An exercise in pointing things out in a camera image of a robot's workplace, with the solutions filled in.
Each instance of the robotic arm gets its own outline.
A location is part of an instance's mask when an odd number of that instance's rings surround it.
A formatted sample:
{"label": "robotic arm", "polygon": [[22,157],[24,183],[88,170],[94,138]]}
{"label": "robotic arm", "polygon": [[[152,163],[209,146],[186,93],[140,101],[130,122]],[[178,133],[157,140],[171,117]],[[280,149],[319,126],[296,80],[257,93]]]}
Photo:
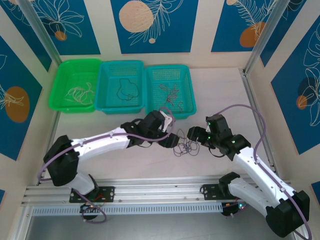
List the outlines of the robotic arm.
{"label": "robotic arm", "polygon": [[[139,146],[144,141],[174,148],[179,137],[166,132],[172,123],[170,116],[154,110],[144,119],[126,122],[96,136],[81,139],[60,136],[43,158],[46,163],[44,167],[47,167],[55,186],[70,187],[87,199],[94,200],[103,189],[91,175],[78,171],[79,163],[112,150]],[[233,135],[221,114],[207,117],[206,123],[206,129],[199,126],[190,128],[187,137],[209,149],[219,149],[241,166],[261,189],[254,188],[231,172],[219,179],[219,193],[225,199],[238,197],[247,202],[265,217],[269,227],[280,237],[287,236],[304,223],[290,199],[296,202],[306,220],[309,220],[310,199],[304,191],[296,192],[258,156],[254,157],[251,144],[242,135]]]}
{"label": "robotic arm", "polygon": [[219,149],[223,155],[241,166],[261,189],[249,185],[238,174],[231,172],[219,180],[218,188],[223,196],[238,197],[247,202],[265,217],[273,232],[282,238],[303,224],[285,191],[297,203],[306,220],[309,220],[310,199],[304,191],[296,192],[258,156],[255,160],[251,144],[242,135],[233,135],[221,114],[207,117],[206,123],[206,129],[198,126],[190,128],[187,137],[209,149]]}
{"label": "robotic arm", "polygon": [[[91,175],[77,170],[78,164],[94,156],[116,150],[139,146],[144,141],[164,138],[167,127],[173,119],[163,111],[152,111],[144,119],[126,122],[116,129],[96,136],[69,139],[66,135],[60,136],[44,156],[47,163],[62,151],[71,149],[62,154],[47,169],[55,186],[67,186],[77,190],[89,199],[94,199],[99,187]],[[170,133],[168,137],[157,143],[164,148],[173,148],[178,144],[179,137]]]}

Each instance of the green plastic basket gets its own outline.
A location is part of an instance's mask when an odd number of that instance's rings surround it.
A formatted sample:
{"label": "green plastic basket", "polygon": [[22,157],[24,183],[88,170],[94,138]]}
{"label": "green plastic basket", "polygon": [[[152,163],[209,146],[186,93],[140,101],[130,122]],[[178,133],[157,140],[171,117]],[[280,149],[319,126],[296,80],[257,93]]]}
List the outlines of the green plastic basket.
{"label": "green plastic basket", "polygon": [[99,59],[73,59],[60,64],[49,106],[64,113],[93,112],[100,64]]}

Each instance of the floral wall print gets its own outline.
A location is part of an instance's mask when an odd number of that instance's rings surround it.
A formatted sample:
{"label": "floral wall print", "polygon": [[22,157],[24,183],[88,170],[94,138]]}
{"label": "floral wall print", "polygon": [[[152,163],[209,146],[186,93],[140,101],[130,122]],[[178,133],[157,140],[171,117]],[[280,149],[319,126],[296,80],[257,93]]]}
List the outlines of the floral wall print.
{"label": "floral wall print", "polygon": [[48,71],[51,65],[51,58],[41,44],[37,35],[31,28],[21,9],[15,0],[0,0],[0,5],[6,12],[12,23],[18,29],[26,43],[30,46],[43,67]]}
{"label": "floral wall print", "polygon": [[282,18],[279,20],[277,26],[272,32],[269,41],[264,47],[260,58],[264,66],[267,65],[270,58],[276,51],[278,45],[286,35],[287,31],[291,27],[292,23],[296,19],[298,13],[302,9],[307,0],[291,0],[286,7],[286,10],[282,14]]}
{"label": "floral wall print", "polygon": [[189,53],[198,0],[111,0],[122,54]]}
{"label": "floral wall print", "polygon": [[211,51],[251,51],[277,1],[225,0]]}
{"label": "floral wall print", "polygon": [[0,154],[18,159],[41,85],[0,37]]}
{"label": "floral wall print", "polygon": [[320,143],[320,16],[271,84],[299,154]]}
{"label": "floral wall print", "polygon": [[83,0],[34,0],[31,4],[61,55],[100,54]]}

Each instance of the teal plastic basket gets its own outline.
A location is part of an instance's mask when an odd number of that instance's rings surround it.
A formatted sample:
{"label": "teal plastic basket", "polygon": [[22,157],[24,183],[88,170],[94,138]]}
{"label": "teal plastic basket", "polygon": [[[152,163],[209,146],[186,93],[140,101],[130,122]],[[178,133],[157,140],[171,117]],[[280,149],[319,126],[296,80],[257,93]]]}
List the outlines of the teal plastic basket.
{"label": "teal plastic basket", "polygon": [[176,119],[186,119],[197,111],[190,70],[186,65],[150,66],[144,70],[145,112],[160,107],[170,109]]}
{"label": "teal plastic basket", "polygon": [[101,63],[94,107],[106,114],[135,114],[144,107],[142,61]]}

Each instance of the orange circle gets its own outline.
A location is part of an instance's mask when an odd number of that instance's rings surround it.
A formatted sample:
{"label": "orange circle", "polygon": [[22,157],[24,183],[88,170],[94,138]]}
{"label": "orange circle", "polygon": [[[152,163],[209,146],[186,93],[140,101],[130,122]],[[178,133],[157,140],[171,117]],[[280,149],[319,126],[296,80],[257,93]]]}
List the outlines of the orange circle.
{"label": "orange circle", "polygon": [[10,87],[4,98],[7,101],[5,111],[8,117],[16,122],[23,123],[27,120],[30,111],[30,100],[28,93],[19,86]]}
{"label": "orange circle", "polygon": [[14,5],[18,5],[16,0],[8,0],[10,3],[14,4]]}
{"label": "orange circle", "polygon": [[54,36],[56,37],[56,39],[58,39],[60,41],[67,40],[67,35],[63,31],[56,31],[54,33]]}
{"label": "orange circle", "polygon": [[296,105],[298,106],[299,109],[303,110],[306,108],[308,104],[308,100],[305,96],[301,95],[297,98],[296,100]]}
{"label": "orange circle", "polygon": [[254,26],[250,26],[246,30],[244,30],[240,37],[240,45],[244,48],[254,47],[265,25],[265,22],[258,22]]}

